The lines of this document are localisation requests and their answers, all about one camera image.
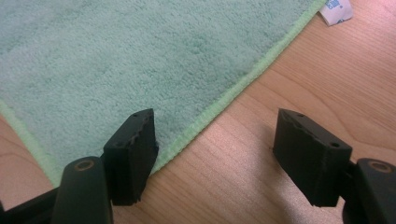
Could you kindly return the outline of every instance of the wooden floor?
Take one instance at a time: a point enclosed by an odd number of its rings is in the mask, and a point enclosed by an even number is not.
[[[342,223],[312,207],[271,150],[280,107],[306,114],[354,147],[352,160],[396,164],[396,5],[352,0],[354,18],[317,15],[186,149],[153,175],[116,223]],[[51,189],[0,118],[0,200],[6,209]]]

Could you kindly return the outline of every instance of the screw hole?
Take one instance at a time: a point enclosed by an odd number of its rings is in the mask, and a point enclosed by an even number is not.
[[[122,147],[123,143],[122,142],[117,142],[116,144],[114,144],[115,147]]]
[[[369,161],[369,165],[378,172],[387,173],[387,174],[392,172],[392,168],[390,168],[385,163],[379,161]]]
[[[338,144],[338,143],[330,143],[330,145],[331,145],[332,147],[340,147],[340,144]]]
[[[75,165],[75,170],[77,171],[85,171],[91,169],[94,165],[93,161],[81,161]]]

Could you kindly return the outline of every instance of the black plastic bracket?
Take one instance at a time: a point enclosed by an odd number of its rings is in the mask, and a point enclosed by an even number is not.
[[[279,109],[274,155],[315,206],[345,201],[345,223],[396,223],[395,166],[373,159],[349,161],[352,147],[307,116]]]
[[[101,158],[64,168],[61,186],[4,211],[0,223],[112,223],[111,203],[140,201],[158,155],[152,109],[132,114],[113,134]]]
[[[108,140],[102,160],[114,205],[140,201],[158,149],[152,109],[132,114]]]
[[[315,206],[336,206],[334,186],[347,168],[352,147],[309,117],[280,109],[274,155],[291,180]]]

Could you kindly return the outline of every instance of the microfiber cloth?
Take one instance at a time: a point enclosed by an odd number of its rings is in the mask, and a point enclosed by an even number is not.
[[[153,108],[172,160],[324,0],[0,0],[0,112],[54,186]]]

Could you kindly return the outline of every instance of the wood grain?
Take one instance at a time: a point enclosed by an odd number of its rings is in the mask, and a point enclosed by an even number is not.
[[[148,182],[142,202],[114,207],[115,223],[342,223],[312,207],[277,164],[280,107],[300,111],[354,147],[352,160],[396,164],[396,5],[351,1],[354,18],[317,15],[270,68]],[[5,208],[50,189],[0,118]]]

